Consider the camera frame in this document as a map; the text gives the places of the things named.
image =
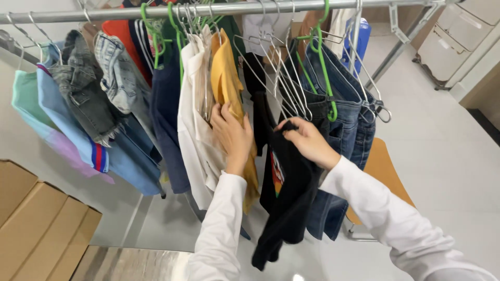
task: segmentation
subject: yellow shirt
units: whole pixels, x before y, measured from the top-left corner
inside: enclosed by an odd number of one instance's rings
[[[238,79],[238,72],[236,71],[235,60],[233,58],[233,51],[231,44],[224,29],[220,30],[220,37],[214,34],[212,36],[212,69],[210,81],[212,83],[213,95],[215,101],[221,105],[226,102],[231,102],[229,112],[239,121],[243,126],[243,105],[240,98],[240,92],[243,91],[243,85]],[[255,157],[257,156],[257,146],[253,142],[246,162],[245,169],[243,170],[243,178],[247,182],[245,199],[243,200],[243,212],[248,214],[250,207],[260,197],[259,194],[259,181],[257,180],[257,171],[255,168]]]

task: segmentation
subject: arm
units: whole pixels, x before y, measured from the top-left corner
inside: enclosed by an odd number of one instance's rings
[[[239,175],[222,172],[189,258],[190,281],[236,281],[236,258],[247,182]]]
[[[284,137],[304,157],[329,171],[320,189],[349,202],[373,237],[392,247],[389,256],[395,266],[417,281],[497,280],[452,249],[455,240],[433,227],[417,209],[336,153],[312,123],[298,117],[289,120],[298,130],[286,131]]]
[[[248,114],[243,126],[229,112],[230,103],[212,109],[213,133],[227,152],[225,172],[219,177],[212,202],[201,224],[194,254],[187,263],[190,281],[238,281],[236,258],[247,182],[243,170],[254,143]]]

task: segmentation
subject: metal rod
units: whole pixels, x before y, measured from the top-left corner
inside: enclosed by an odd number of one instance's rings
[[[394,3],[398,6],[424,5],[429,6],[434,3],[456,3],[459,0],[363,0],[363,7],[388,6]],[[277,13],[278,7],[280,13],[290,13],[301,11],[322,10],[325,7],[325,0],[283,0],[283,1],[263,1],[260,2],[236,2],[236,3],[213,3],[211,4],[212,14],[214,16],[242,15],[242,14],[262,14],[265,8],[266,13]],[[355,8],[357,0],[330,0],[330,9]],[[195,6],[189,4],[187,8],[190,14],[195,14]],[[168,17],[168,8],[165,6],[146,8],[147,17],[150,19],[159,19]],[[109,20],[136,20],[141,19],[141,8],[111,8],[95,9],[87,11],[88,16],[93,21]],[[196,15],[202,17],[210,16],[208,4],[197,4]],[[10,14],[15,24],[30,24],[32,21],[27,12]],[[85,13],[79,11],[51,11],[51,12],[33,12],[35,23],[69,23],[86,22]],[[181,6],[179,16],[186,17],[186,9]],[[0,14],[0,24],[10,24],[5,13]]]
[[[10,53],[12,53],[18,57],[21,57],[21,55],[23,53],[23,50],[21,50],[17,46],[15,46],[13,50],[10,49],[10,47],[11,47],[10,44],[2,38],[0,38],[0,47],[2,47],[3,49],[9,51]],[[34,64],[34,65],[37,65],[37,63],[40,62],[39,58],[36,58],[34,55],[28,53],[26,50],[24,51],[23,59]]]
[[[360,36],[360,26],[361,26],[361,13],[363,10],[363,7],[359,8],[359,12],[356,15],[356,19],[354,22],[354,26],[352,27],[354,31],[352,32],[352,46],[350,47],[350,54],[349,54],[349,61],[351,62],[349,64],[349,72],[354,73],[354,68],[355,68],[355,63],[356,63],[356,54],[355,52],[358,51],[358,38]]]
[[[445,2],[442,2],[435,3],[435,5],[433,6],[424,7],[405,33],[408,39],[410,41],[413,40],[413,38],[417,36],[417,34],[424,27],[427,21],[429,21],[432,15],[445,4]],[[403,53],[403,51],[405,50],[405,46],[406,44],[403,44],[403,42],[401,42],[400,40],[397,41],[396,45],[392,48],[392,50],[390,50],[389,54],[385,57],[382,63],[378,66],[377,70],[371,76],[375,83],[379,81],[382,75],[386,73],[387,69],[389,69],[389,67],[391,67],[396,59]],[[369,90],[372,86],[372,82],[368,81],[365,85],[365,88]]]

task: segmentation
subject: navy shirt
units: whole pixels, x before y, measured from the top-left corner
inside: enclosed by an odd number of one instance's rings
[[[171,44],[172,57],[166,64],[159,64],[153,71],[151,120],[160,150],[165,160],[173,193],[191,190],[186,167],[184,167],[179,138],[177,135],[177,113],[181,95],[181,74],[177,43]]]

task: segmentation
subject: orange shirt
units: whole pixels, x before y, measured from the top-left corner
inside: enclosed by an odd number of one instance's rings
[[[140,73],[142,73],[144,79],[146,79],[147,83],[151,87],[152,76],[146,70],[146,67],[143,65],[141,59],[139,58],[139,54],[137,53],[134,42],[132,41],[132,37],[130,36],[129,21],[127,19],[106,20],[102,23],[102,31],[109,36],[116,36],[120,39],[133,62],[135,63],[135,65],[137,65]]]
[[[224,31],[220,30],[222,45],[220,45],[217,34],[212,36],[212,69],[210,81],[212,83],[213,96],[215,101],[221,105],[231,102],[229,111],[243,125],[243,104],[240,98],[240,92],[243,91],[243,85],[238,79],[233,51],[229,38]],[[243,170],[243,178],[247,182],[245,198],[243,200],[243,212],[248,214],[252,204],[260,197],[259,181],[257,179],[257,170],[255,167],[255,157],[257,156],[257,146],[253,142]]]

